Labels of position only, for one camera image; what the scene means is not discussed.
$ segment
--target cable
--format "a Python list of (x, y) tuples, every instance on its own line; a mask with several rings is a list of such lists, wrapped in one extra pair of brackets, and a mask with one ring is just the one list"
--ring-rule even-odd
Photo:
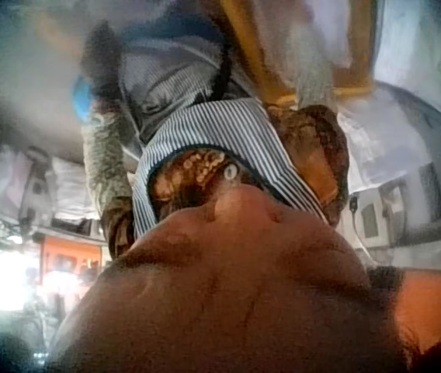
[(366, 255), (367, 259), (369, 260), (369, 265), (367, 267), (376, 268), (379, 266), (376, 260), (373, 259), (373, 257), (370, 255), (369, 250), (367, 249), (366, 245), (363, 243), (362, 239), (360, 238), (359, 233), (357, 232), (357, 225), (356, 225), (356, 212), (359, 208), (359, 196), (357, 194), (353, 194), (350, 197), (349, 202), (349, 209), (352, 212), (352, 225), (353, 225), (353, 231), (355, 232), (355, 236), (359, 240), (360, 248), (363, 251), (363, 253)]

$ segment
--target patterned sleeve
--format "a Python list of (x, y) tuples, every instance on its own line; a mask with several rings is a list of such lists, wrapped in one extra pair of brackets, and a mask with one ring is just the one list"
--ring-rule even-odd
[(116, 103), (97, 101), (82, 127), (89, 196), (101, 217), (113, 259), (134, 242), (132, 190), (118, 132), (121, 120), (124, 118)]

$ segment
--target sleeve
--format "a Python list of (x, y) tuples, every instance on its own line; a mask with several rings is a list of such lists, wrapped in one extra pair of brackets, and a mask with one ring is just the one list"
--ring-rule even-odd
[(96, 102), (82, 128), (89, 196), (101, 217), (113, 259), (134, 243), (132, 190), (118, 134), (122, 120), (116, 103)]
[(441, 346), (441, 270), (378, 267), (368, 274), (393, 312), (409, 365)]

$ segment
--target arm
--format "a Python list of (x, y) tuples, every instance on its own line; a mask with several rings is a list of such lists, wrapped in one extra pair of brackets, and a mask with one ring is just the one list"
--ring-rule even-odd
[(387, 296), (410, 361), (441, 343), (441, 270), (378, 267), (370, 281)]
[(403, 270), (394, 314), (400, 332), (413, 332), (421, 354), (441, 343), (441, 270)]
[(119, 126), (125, 120), (119, 105), (121, 52), (115, 34), (102, 22), (89, 34), (81, 61), (94, 97), (82, 128), (88, 189), (113, 259), (134, 242), (132, 191), (119, 139)]
[(134, 242), (132, 190), (123, 166), (118, 128), (124, 120), (115, 101), (97, 99), (82, 128), (89, 196), (101, 217), (113, 259)]

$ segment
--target black strap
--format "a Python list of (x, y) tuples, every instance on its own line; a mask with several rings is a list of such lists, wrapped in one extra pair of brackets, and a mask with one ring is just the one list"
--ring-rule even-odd
[(208, 103), (212, 101), (220, 101), (224, 98), (226, 94), (229, 81), (231, 80), (231, 73), (233, 62), (229, 51), (231, 50), (231, 44), (225, 42), (222, 47), (222, 62), (220, 63), (219, 70), (217, 74), (212, 79), (212, 93), (210, 96), (205, 97), (204, 94), (198, 93), (196, 95), (193, 105), (197, 103)]

